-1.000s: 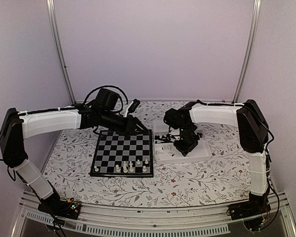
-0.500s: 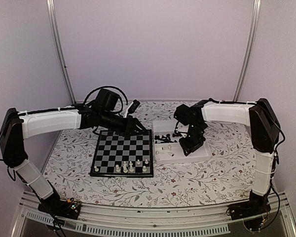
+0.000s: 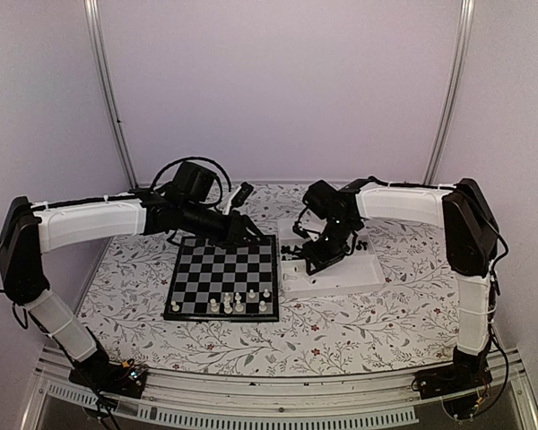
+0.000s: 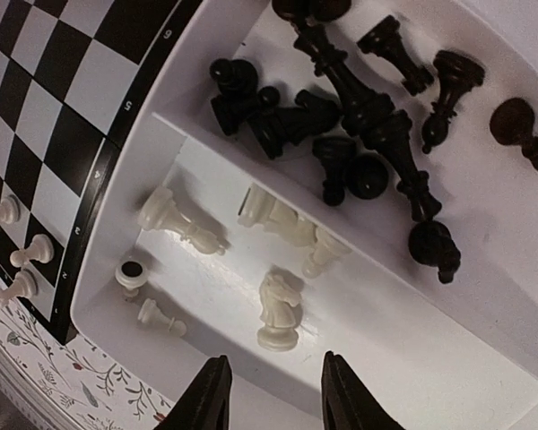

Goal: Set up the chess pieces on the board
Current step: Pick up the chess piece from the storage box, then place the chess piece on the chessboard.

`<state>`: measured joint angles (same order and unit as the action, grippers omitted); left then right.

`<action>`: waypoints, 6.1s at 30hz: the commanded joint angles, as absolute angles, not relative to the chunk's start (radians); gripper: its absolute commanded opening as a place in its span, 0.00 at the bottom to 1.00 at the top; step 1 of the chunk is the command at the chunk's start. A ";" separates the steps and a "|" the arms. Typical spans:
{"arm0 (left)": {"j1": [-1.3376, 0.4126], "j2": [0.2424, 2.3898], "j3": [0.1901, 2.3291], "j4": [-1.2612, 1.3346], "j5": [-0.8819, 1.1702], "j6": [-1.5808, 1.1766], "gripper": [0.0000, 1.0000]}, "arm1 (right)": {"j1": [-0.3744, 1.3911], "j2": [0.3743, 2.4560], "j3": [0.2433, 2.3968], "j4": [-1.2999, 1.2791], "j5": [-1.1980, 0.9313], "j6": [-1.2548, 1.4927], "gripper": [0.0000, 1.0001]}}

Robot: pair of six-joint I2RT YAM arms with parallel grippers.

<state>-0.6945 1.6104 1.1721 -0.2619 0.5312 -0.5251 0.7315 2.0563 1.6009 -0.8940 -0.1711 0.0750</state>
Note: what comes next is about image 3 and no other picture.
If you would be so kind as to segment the white plastic tray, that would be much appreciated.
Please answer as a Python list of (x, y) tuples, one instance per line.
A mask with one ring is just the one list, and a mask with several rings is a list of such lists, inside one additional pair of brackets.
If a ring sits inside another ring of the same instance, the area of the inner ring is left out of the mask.
[[(302, 247), (304, 239), (292, 232), (294, 219), (281, 219), (277, 221), (277, 236), (279, 241), (279, 255), (282, 245), (298, 245)], [(370, 293), (381, 289), (385, 278), (369, 236), (361, 231), (359, 241), (366, 241), (366, 251), (355, 251), (342, 261), (309, 275), (317, 279), (317, 284), (303, 289), (286, 289), (282, 284), (282, 266), (286, 261), (280, 261), (281, 274), (280, 291), (286, 298), (313, 298), (325, 296), (346, 296), (350, 294)], [(297, 264), (305, 264), (304, 260), (294, 260)]]

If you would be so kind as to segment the black grey chessboard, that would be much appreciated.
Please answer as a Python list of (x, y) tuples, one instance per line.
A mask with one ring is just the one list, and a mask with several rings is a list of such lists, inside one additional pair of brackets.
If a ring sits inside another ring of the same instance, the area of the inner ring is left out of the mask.
[[(163, 318), (166, 321), (235, 323), (276, 323), (279, 321), (279, 258), (277, 237), (268, 235), (257, 245), (220, 248), (198, 236), (186, 236), (178, 248), (177, 260), (169, 285)], [(271, 295), (263, 296), (268, 289)], [(256, 292), (251, 300), (250, 289)], [(231, 301), (224, 302), (226, 292)], [(243, 312), (235, 311), (235, 293), (240, 293)], [(210, 310), (210, 300), (220, 305), (218, 313)], [(259, 302), (266, 310), (259, 311)], [(180, 309), (173, 312), (171, 302)], [(232, 313), (225, 314), (223, 306), (231, 303)]]

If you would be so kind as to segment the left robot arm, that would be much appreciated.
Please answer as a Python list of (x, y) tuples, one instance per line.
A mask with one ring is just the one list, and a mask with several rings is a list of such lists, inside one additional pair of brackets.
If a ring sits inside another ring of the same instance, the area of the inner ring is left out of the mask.
[(184, 157), (163, 167), (173, 178), (129, 192), (66, 202), (11, 202), (0, 233), (0, 294), (37, 323), (97, 389), (116, 379), (108, 354), (50, 287), (42, 256), (67, 245), (115, 236), (185, 231), (219, 247), (259, 243), (263, 233), (239, 212), (253, 188), (232, 188), (223, 167), (206, 157)]

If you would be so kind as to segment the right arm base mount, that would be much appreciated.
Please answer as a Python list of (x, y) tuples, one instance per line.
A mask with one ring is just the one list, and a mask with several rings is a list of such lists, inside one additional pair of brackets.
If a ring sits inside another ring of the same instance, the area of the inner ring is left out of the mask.
[(422, 400), (441, 398), (449, 417), (465, 421), (475, 418), (488, 396), (491, 382), (487, 364), (476, 371), (469, 365), (451, 364), (415, 373), (411, 389)]

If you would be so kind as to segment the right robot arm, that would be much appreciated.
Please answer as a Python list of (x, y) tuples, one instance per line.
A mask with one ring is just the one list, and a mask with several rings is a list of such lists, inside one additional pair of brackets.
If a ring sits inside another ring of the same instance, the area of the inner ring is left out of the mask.
[(358, 178), (336, 189), (324, 180), (302, 197), (304, 210), (324, 221), (321, 230), (296, 220), (293, 232), (304, 238), (301, 254), (309, 275), (324, 271), (351, 254), (348, 241), (369, 219), (401, 219), (442, 228), (447, 263), (459, 287), (459, 333), (446, 383), (455, 391), (477, 380), (493, 340), (499, 283), (496, 266), (507, 256), (499, 231), (478, 183), (463, 178), (452, 185), (386, 182)]

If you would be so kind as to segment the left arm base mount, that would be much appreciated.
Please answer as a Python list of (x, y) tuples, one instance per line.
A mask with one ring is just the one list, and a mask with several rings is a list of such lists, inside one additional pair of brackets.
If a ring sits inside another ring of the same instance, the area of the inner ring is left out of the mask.
[(104, 355), (92, 355), (76, 362), (69, 381), (92, 392), (106, 392), (141, 399), (147, 380), (148, 367), (130, 358), (120, 363), (110, 362)]

